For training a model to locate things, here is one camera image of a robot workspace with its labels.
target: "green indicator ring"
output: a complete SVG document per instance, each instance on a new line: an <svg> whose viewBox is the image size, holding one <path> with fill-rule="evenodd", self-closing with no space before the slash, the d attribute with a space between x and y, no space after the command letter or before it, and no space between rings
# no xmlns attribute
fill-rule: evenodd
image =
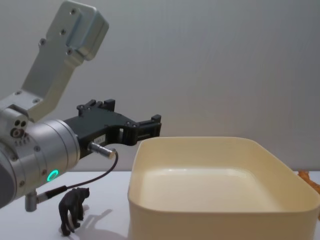
<svg viewBox="0 0 320 240"><path fill-rule="evenodd" d="M59 175L59 171L57 169L53 170L52 172L50 172L50 174L48 175L48 177L46 178L46 180L48 182L52 181L53 179L55 179L57 176Z"/></svg>

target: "gray metal arm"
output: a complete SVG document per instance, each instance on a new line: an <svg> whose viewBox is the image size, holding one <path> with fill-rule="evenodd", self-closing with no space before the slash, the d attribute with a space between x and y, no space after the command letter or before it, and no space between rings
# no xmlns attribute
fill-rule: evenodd
<svg viewBox="0 0 320 240"><path fill-rule="evenodd" d="M96 8L65 1L59 8L22 88L0 101L0 136L52 112L75 68L92 60L109 29Z"/></svg>

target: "black animal figurine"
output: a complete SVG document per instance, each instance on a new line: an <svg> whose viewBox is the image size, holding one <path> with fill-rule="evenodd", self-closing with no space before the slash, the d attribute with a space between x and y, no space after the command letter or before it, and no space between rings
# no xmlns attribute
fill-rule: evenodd
<svg viewBox="0 0 320 240"><path fill-rule="evenodd" d="M69 236L70 231L75 230L70 226L68 219L68 211L70 211L74 228L79 228L80 223L84 219L84 209L82 203L90 195L89 188L74 188L67 192L59 203L59 213L61 217L61 231L64 236Z"/></svg>

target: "orange object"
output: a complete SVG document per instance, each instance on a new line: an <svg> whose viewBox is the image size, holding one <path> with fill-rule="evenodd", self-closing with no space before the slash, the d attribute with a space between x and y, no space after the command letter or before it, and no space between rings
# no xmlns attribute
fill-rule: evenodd
<svg viewBox="0 0 320 240"><path fill-rule="evenodd" d="M320 185L310 179L308 171L299 171L298 176L301 177L314 190L316 190L318 194L320 194Z"/></svg>

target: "black cable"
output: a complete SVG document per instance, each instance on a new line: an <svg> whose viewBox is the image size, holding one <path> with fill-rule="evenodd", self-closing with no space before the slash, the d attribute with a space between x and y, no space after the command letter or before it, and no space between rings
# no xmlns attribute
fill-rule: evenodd
<svg viewBox="0 0 320 240"><path fill-rule="evenodd" d="M116 167L116 165L117 165L117 163L118 163L118 159L119 159L119 154L118 154L118 152L116 151L116 152L115 152L115 160L114 160L113 165L112 165L111 168L110 168L108 171L106 171L104 174L102 174L102 175L100 175L100 176L97 176L97 177L95 177L95 178L93 178L93 179L90 179L90 180L88 180L88 181L83 181L83 182L80 182L80 183L77 183L77 184L74 184L74 185L71 185L71 186L65 186L65 185L64 185L64 186L60 186L60 187L57 187L57 188L55 188L55 189L46 191L46 192L40 194L41 196L45 196L45 198L39 197L40 195L38 196L38 200L37 200L38 203L43 202L43 201L48 200L48 199L51 199L52 197L57 196L57 195L65 192L65 191L67 191L67 190L69 190L69 189L73 189L73 188L80 187L80 186L82 186L82 185L90 184L90 183L92 183L92 182L94 182L94 181L97 181L97 180L105 177L105 176L108 175L110 172L112 172L113 169L115 169L115 167Z"/></svg>

